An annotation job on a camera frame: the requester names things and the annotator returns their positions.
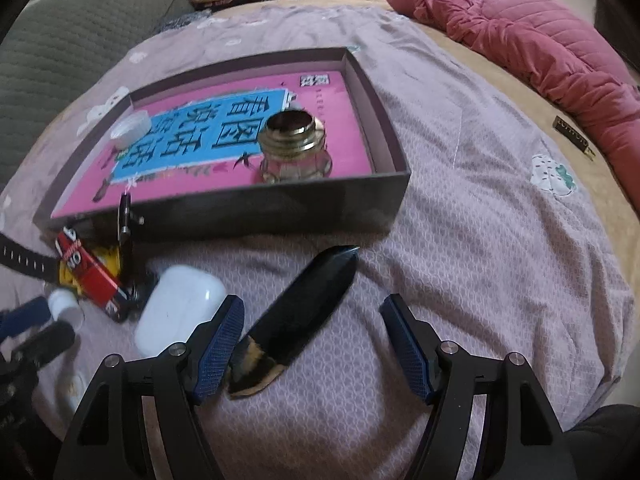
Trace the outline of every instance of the jar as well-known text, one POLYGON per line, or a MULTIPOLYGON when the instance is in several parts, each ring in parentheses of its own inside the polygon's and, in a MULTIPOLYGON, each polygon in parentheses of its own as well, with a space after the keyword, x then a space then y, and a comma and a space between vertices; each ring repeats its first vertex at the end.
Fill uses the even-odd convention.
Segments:
POLYGON ((272 115, 257 140, 264 155, 260 174, 268 184, 322 178, 331 171, 324 124, 304 110, 272 115))

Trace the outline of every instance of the rolled pink comforter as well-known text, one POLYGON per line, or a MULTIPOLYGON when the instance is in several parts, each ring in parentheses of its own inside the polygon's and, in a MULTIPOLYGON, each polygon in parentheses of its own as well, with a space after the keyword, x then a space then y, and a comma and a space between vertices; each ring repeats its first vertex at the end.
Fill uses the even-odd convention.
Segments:
POLYGON ((640 93, 620 56, 557 0, 387 0, 572 114, 640 211, 640 93))

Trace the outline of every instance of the box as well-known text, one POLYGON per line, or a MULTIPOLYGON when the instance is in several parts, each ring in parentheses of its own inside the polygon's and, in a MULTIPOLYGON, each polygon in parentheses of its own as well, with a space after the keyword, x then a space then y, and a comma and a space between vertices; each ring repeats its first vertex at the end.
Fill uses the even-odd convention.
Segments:
POLYGON ((73 152, 34 223, 49 234, 72 224, 81 236, 115 240, 118 201, 127 189, 132 209, 145 217, 141 240, 385 233, 409 178, 393 126, 351 53, 287 50, 203 66, 130 92, 73 152), (236 97, 238 102, 231 102, 236 97), (268 113, 276 112, 292 98, 323 120, 334 168, 319 180, 265 184, 255 171, 262 157, 254 135, 264 124, 262 108, 266 100, 268 113), (204 104, 194 111, 192 101, 204 104), (254 107, 254 116, 249 105, 239 105, 256 102, 263 106, 254 107), (211 103, 222 110, 217 117, 210 113, 211 103), (116 153, 111 128, 139 109, 154 115, 154 128, 140 145, 116 153), (189 121, 202 127, 190 129, 189 121), (171 130, 177 127, 182 131, 171 130), (226 144, 232 137, 237 142, 226 144), (173 161, 177 152, 184 157, 173 161))

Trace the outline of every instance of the blue gripper pad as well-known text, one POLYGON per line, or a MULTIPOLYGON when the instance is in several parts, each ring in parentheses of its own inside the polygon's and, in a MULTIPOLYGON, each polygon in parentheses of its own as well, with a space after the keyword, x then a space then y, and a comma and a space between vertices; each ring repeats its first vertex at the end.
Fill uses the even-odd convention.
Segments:
POLYGON ((428 402, 434 391, 429 384, 427 360, 391 297, 386 298, 380 306, 380 314, 409 388, 424 402, 428 402))
POLYGON ((235 296, 225 318, 198 362, 198 381, 193 389, 197 403, 201 403, 218 390, 243 326, 244 303, 235 296))
POLYGON ((43 296, 33 298, 14 310, 0 312, 0 343, 32 326, 43 325, 50 318, 49 303, 43 296))

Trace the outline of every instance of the white bottle cap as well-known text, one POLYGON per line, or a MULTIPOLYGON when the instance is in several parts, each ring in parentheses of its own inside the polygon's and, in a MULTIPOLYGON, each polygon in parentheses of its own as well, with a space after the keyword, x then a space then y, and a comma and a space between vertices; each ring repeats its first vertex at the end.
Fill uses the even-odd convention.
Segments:
POLYGON ((66 321, 78 332, 84 323, 84 312, 76 300, 76 295, 66 288, 57 288, 50 295, 49 311, 54 320, 66 321))
POLYGON ((129 114, 111 129, 111 140, 118 150, 125 150, 151 130, 151 118, 146 110, 129 114))

